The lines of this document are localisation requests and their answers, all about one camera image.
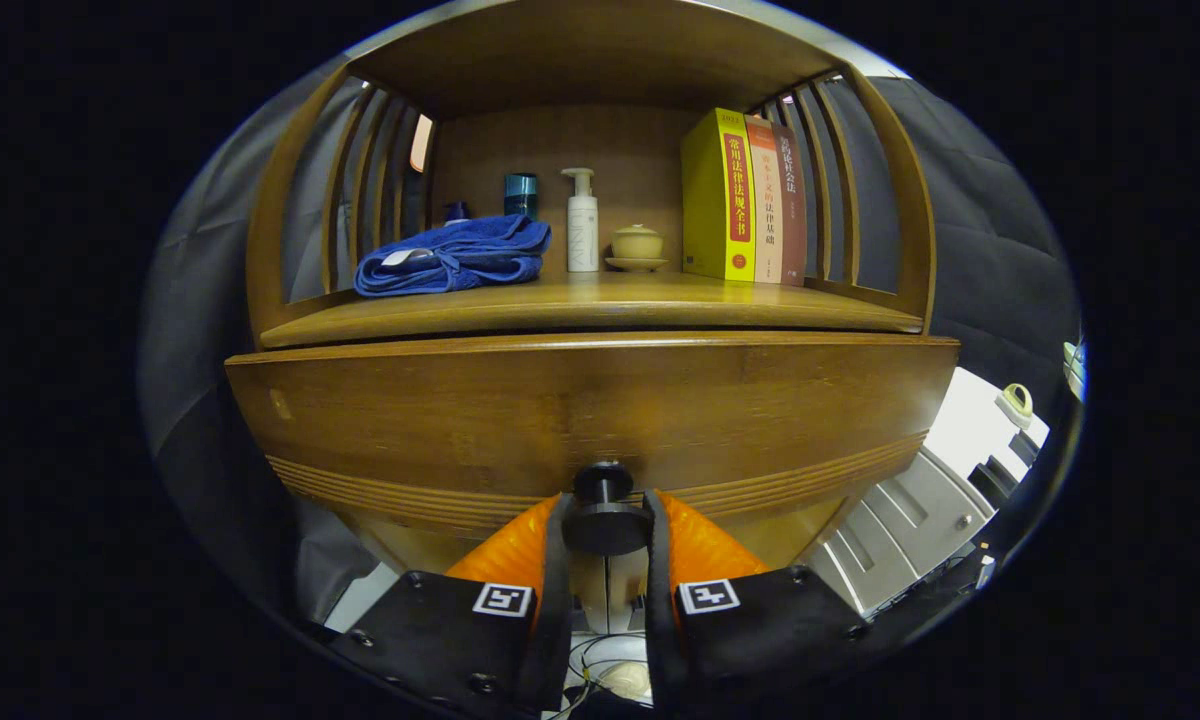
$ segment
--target white pump bottle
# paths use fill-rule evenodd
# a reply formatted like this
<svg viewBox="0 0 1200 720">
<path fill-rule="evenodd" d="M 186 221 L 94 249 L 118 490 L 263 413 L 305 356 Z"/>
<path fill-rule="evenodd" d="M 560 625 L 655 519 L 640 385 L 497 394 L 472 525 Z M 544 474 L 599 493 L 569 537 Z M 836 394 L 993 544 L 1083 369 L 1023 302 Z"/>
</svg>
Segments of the white pump bottle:
<svg viewBox="0 0 1200 720">
<path fill-rule="evenodd" d="M 569 197 L 569 272 L 594 274 L 600 269 L 600 224 L 596 220 L 596 199 L 592 196 L 592 168 L 565 168 L 563 176 L 572 178 Z"/>
</svg>

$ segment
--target blue towel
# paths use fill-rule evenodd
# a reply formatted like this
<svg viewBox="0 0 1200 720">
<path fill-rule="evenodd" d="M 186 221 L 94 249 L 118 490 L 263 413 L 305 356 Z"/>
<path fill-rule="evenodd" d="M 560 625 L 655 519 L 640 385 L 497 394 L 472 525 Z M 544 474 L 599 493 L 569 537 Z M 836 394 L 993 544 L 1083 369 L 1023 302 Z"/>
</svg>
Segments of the blue towel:
<svg viewBox="0 0 1200 720">
<path fill-rule="evenodd" d="M 367 254 L 356 269 L 356 292 L 366 298 L 468 290 L 535 278 L 551 245 L 551 227 L 527 215 L 500 215 L 436 228 Z M 420 250 L 421 258 L 384 265 L 390 254 Z"/>
</svg>

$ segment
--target book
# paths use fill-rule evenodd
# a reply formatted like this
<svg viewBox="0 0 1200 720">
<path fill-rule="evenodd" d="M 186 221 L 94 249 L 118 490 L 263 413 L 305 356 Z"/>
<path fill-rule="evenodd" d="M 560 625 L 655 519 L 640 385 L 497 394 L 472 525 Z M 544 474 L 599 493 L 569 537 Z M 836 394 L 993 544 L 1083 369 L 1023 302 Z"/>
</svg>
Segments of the book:
<svg viewBox="0 0 1200 720">
<path fill-rule="evenodd" d="M 757 283 L 782 282 L 782 179 L 778 174 L 778 146 L 769 120 L 746 115 L 746 142 L 751 143 L 755 184 L 755 242 Z"/>
<path fill-rule="evenodd" d="M 773 124 L 778 173 L 782 185 L 782 284 L 804 287 L 809 260 L 809 205 L 805 199 L 805 167 L 796 132 Z"/>
<path fill-rule="evenodd" d="M 683 137 L 683 272 L 755 281 L 751 172 L 751 143 L 740 113 L 710 110 Z"/>
</svg>

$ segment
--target brown book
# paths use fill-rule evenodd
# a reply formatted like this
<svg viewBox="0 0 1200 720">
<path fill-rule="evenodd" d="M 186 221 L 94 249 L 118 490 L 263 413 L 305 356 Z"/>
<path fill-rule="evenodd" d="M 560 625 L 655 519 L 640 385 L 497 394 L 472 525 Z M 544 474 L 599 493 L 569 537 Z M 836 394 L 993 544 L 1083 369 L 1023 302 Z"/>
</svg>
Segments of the brown book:
<svg viewBox="0 0 1200 720">
<path fill-rule="evenodd" d="M 792 128 L 773 124 L 778 174 L 782 186 L 782 284 L 805 284 L 809 224 L 805 220 L 805 168 Z"/>
</svg>

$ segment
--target wooden shelf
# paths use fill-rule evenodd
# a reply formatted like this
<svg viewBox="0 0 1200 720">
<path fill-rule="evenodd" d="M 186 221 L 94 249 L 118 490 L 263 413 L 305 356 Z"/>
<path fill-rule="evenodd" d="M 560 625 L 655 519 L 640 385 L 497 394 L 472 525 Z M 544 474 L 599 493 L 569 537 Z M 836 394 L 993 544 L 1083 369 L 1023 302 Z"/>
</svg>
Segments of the wooden shelf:
<svg viewBox="0 0 1200 720">
<path fill-rule="evenodd" d="M 682 272 L 574 272 L 505 287 L 383 296 L 316 311 L 262 334 L 266 348 L 413 334 L 587 328 L 800 328 L 919 332 L 920 318 L 828 292 Z"/>
<path fill-rule="evenodd" d="M 670 0 L 521 0 L 350 62 L 434 120 L 528 106 L 746 110 L 844 60 L 742 14 Z"/>
</svg>

